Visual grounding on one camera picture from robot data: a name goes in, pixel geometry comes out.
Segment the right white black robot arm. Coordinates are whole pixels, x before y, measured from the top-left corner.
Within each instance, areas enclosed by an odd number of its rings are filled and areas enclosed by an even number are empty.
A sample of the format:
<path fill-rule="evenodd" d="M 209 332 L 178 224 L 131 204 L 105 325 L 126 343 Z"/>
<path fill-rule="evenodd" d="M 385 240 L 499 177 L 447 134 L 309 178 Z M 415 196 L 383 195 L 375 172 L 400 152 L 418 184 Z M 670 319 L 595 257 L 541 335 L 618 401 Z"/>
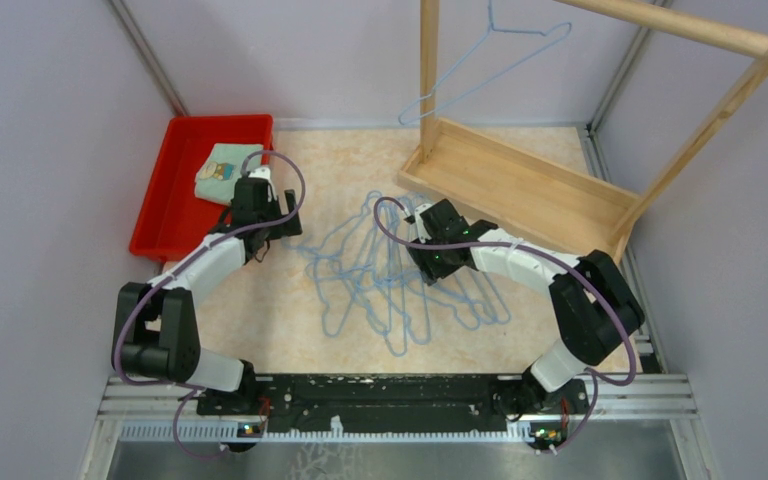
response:
<path fill-rule="evenodd" d="M 584 256 L 549 250 L 495 223 L 468 223 L 448 200 L 422 204 L 405 220 L 417 229 L 408 253 L 427 284 L 468 267 L 550 300 L 560 338 L 523 373 L 523 398 L 536 412 L 550 411 L 562 387 L 599 365 L 645 322 L 617 264 L 601 250 Z"/>

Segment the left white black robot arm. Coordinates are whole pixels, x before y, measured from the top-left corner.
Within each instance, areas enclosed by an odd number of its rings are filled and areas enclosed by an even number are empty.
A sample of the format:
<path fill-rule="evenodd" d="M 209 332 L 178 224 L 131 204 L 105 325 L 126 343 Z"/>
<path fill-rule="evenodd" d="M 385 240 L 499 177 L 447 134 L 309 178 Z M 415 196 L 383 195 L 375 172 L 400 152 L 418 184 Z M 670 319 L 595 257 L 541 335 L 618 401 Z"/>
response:
<path fill-rule="evenodd" d="M 196 313 L 229 275 L 262 262 L 273 241 L 301 234 L 294 190 L 284 197 L 278 199 L 266 169 L 244 175 L 195 250 L 174 269 L 120 289 L 111 364 L 123 381 L 219 391 L 237 414 L 257 406 L 260 388 L 252 364 L 203 347 Z"/>

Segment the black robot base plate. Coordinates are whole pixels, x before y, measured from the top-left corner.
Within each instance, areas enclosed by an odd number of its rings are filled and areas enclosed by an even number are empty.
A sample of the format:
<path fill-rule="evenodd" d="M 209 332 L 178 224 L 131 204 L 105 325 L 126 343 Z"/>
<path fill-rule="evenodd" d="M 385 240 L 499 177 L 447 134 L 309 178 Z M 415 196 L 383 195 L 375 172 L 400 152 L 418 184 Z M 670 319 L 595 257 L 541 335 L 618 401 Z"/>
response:
<path fill-rule="evenodd" d="M 269 433 L 501 433 L 529 415 L 552 422 L 590 406 L 584 381 L 534 398 L 519 374 L 266 374 L 243 394 L 208 390 L 201 416 L 253 415 Z"/>

